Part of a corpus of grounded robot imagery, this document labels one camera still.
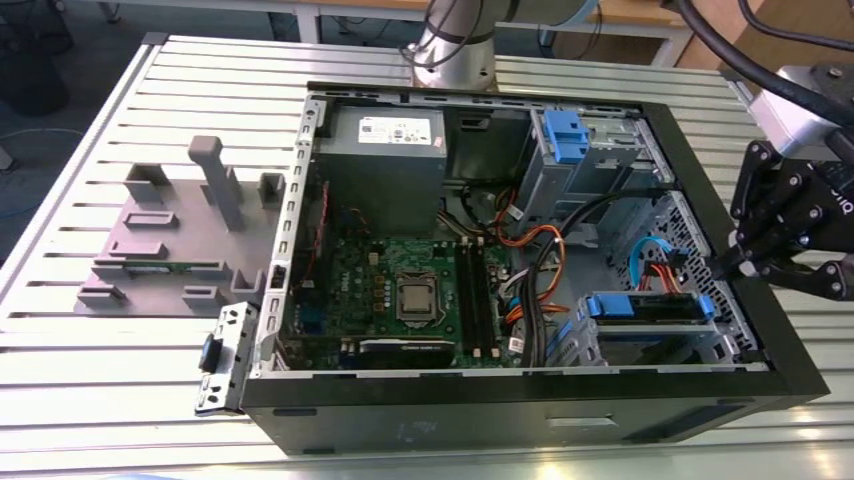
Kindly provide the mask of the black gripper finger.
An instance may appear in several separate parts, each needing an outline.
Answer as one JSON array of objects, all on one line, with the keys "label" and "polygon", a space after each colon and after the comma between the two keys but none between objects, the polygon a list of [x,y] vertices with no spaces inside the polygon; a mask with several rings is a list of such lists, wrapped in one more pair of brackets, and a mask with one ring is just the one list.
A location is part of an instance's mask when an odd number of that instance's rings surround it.
[{"label": "black gripper finger", "polygon": [[784,157],[766,140],[750,142],[730,205],[736,222],[712,266],[788,259],[816,247],[819,176],[815,160]]},{"label": "black gripper finger", "polygon": [[830,260],[811,268],[792,260],[798,251],[776,247],[760,251],[756,246],[734,243],[716,256],[716,278],[762,280],[768,285],[799,291],[832,301],[852,301],[852,264]]}]

